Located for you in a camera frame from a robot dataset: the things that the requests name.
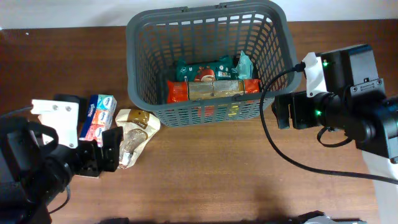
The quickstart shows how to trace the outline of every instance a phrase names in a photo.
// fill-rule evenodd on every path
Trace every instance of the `white surface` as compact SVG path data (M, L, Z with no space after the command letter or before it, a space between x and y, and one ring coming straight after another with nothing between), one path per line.
M321 57L315 56L315 52L310 52L303 62L305 62L304 70L307 76L307 97L311 98L318 93L327 92Z
M398 164L389 159L362 151L363 159L373 175L398 179ZM397 223L398 220L398 185L373 181L381 224Z
M125 26L139 12L218 5L229 0L1 0L3 29ZM275 0L288 21L398 18L397 0Z
M56 130L59 144L70 148L77 147L78 103L32 100L32 105L33 108L30 112L32 114L39 114L39 120L43 125ZM47 144L50 141L52 141L52 138L43 134L43 143Z

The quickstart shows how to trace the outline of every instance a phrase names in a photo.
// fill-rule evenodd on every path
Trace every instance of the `basket hole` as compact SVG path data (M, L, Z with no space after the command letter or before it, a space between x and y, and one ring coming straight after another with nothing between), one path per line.
M263 18L264 18L264 15L256 14L256 15L254 15L254 17L259 18L259 19L263 19Z

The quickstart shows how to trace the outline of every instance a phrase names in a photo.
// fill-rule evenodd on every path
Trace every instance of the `wooden tabletop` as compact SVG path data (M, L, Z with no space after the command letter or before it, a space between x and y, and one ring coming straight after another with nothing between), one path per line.
M398 94L398 21L289 23L297 58L369 43L389 96ZM118 109L132 108L127 95L125 27L0 31L0 112L56 93L114 95ZM308 166L367 172L354 144L328 149L320 128L278 130L266 120L276 144ZM343 133L328 133L337 142ZM238 221L295 216L315 210L333 218L379 223L370 180L301 170L280 158L259 118L161 130L135 166L99 179L74 177L72 198L52 215L54 223L95 223L105 218L164 222ZM49 210L65 200L60 194Z

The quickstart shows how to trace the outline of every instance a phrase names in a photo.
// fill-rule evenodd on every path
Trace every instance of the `gray plastic basket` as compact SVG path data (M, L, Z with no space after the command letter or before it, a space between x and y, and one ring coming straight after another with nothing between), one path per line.
M206 7L144 11L126 29L128 92L131 101L152 111L167 126L247 119L259 115L261 94L167 104L167 80L173 63L239 58L241 50L257 70L261 86L297 63L283 10L270 1L237 1ZM266 95L264 109L276 95L294 91L300 75L279 79Z

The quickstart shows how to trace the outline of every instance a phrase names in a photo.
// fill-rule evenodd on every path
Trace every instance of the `item in basket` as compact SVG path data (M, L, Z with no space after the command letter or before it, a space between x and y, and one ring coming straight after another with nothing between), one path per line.
M208 82L217 80L217 71L230 73L234 68L232 58L228 55L222 56L217 62L196 63L187 65L184 60L177 62L176 79L178 82ZM235 76L219 77L220 80L237 79Z
M239 58L238 66L236 69L239 73L239 79L250 79L252 78L253 73L253 63L251 62L249 56L244 54L243 50L241 51L241 57Z
M213 98L259 93L259 81L218 80L212 82L173 83L168 81L169 97L167 103L187 100L209 100Z
M160 129L160 121L154 115L142 110L120 110L116 125L123 127L123 141L120 144L119 168L133 166L148 141Z
M98 146L102 147L102 132L111 127L116 103L116 100L111 95L92 95L79 140L96 140Z

